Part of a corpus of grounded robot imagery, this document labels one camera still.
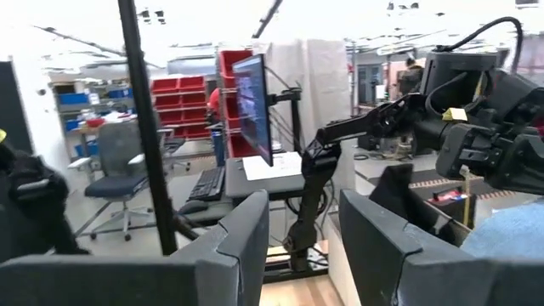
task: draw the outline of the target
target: desk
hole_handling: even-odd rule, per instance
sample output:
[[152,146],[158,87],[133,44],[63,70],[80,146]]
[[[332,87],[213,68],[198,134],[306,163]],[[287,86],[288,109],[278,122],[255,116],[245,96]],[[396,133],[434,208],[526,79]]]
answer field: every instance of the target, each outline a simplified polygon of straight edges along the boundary
[[302,174],[283,178],[267,178],[248,181],[241,158],[229,158],[226,162],[225,194],[235,204],[244,201],[257,190],[266,190],[271,201],[299,197],[303,193]]
[[[190,192],[195,187],[200,174],[187,175],[183,177],[172,178],[168,182],[168,194],[172,197],[173,208],[178,211],[189,198]],[[209,208],[203,212],[194,212],[186,214],[190,221],[201,224],[203,226],[212,226],[217,223],[222,217],[226,216],[234,209],[232,201],[225,194],[221,200],[210,201]]]

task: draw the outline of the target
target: robotic arm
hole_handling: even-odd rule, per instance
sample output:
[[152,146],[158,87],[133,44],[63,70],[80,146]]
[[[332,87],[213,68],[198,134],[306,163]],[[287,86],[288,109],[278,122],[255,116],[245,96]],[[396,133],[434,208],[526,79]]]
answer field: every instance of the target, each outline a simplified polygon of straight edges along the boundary
[[[538,128],[530,126],[542,114],[544,89],[497,70],[495,60],[488,54],[430,54],[420,93],[317,131],[303,153],[300,213],[284,240],[292,269],[308,269],[320,194],[337,168],[340,142],[363,134],[391,138],[411,133],[416,146],[439,151],[436,169],[447,179],[463,179],[460,170],[466,166],[494,188],[544,195],[544,143]],[[485,95],[473,100],[483,76]],[[445,120],[443,113],[451,108],[466,118]]]

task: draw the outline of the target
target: monitor screen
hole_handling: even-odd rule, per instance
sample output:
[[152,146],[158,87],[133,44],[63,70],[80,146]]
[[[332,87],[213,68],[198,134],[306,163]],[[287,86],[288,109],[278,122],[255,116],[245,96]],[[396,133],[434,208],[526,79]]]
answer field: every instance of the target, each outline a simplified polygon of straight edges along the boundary
[[253,55],[236,62],[232,65],[232,71],[236,82],[241,134],[273,167],[264,56]]

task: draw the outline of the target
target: floor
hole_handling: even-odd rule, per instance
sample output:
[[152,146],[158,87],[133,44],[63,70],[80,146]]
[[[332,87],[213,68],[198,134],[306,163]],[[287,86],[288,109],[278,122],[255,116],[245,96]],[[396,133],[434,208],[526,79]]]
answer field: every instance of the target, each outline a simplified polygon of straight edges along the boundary
[[[417,171],[434,168],[436,156],[423,156],[413,160]],[[177,167],[171,176],[199,173],[201,170],[215,167],[212,157],[203,157],[191,160],[192,168],[186,172],[182,167]],[[379,177],[383,169],[388,165],[398,163],[397,161],[355,161],[356,190],[363,195],[368,195],[373,185],[366,179]],[[82,195],[87,185],[87,178],[83,173],[75,175],[71,180],[72,193],[67,202],[66,215],[74,231],[78,234],[79,243],[90,249],[96,256],[160,256],[161,248],[157,230],[150,227],[149,223],[153,217],[135,220],[132,224],[136,229],[132,230],[132,240],[124,241],[121,232],[121,225],[110,229],[109,233],[100,234],[95,241],[88,236],[89,231],[104,222],[115,210],[120,209],[120,204],[106,205],[104,201],[96,201],[85,198]],[[518,205],[519,203],[533,200],[533,195],[516,195],[513,197],[479,201],[477,211],[477,222],[489,217],[495,210]],[[150,193],[144,190],[133,201],[130,207],[151,207]],[[278,246],[288,227],[295,220],[295,216],[285,209],[283,202],[271,203],[271,236],[269,244]],[[189,241],[178,235],[178,246],[182,247]],[[267,285],[263,288],[264,299],[262,305],[341,305],[337,298],[336,291],[327,277],[320,277],[311,280],[298,280],[284,284]]]

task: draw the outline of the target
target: office chair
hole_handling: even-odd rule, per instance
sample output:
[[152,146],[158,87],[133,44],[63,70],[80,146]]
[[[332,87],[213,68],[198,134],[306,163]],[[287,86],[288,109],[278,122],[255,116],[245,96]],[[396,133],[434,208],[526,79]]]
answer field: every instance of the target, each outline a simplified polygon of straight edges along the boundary
[[185,138],[174,138],[173,137],[173,128],[169,126],[162,126],[161,124],[161,118],[159,117],[159,113],[154,110],[153,116],[155,117],[155,122],[157,126],[157,132],[159,133],[159,137],[161,140],[161,153],[162,153],[162,159],[164,161],[168,161],[168,167],[170,170],[173,170],[176,165],[185,167],[185,171],[190,170],[190,162],[189,161],[180,161],[173,157],[173,153],[175,153],[179,148],[181,148],[185,142]]
[[[106,199],[108,202],[121,202],[122,210],[112,213],[109,220],[94,228],[90,237],[94,240],[97,231],[122,221],[125,241],[130,241],[128,226],[132,217],[149,218],[153,213],[150,207],[128,208],[127,205],[147,185],[138,124],[105,124],[100,127],[97,140],[104,177],[91,182],[84,194],[87,197]],[[90,162],[89,157],[84,157],[74,161],[69,168],[88,166]]]

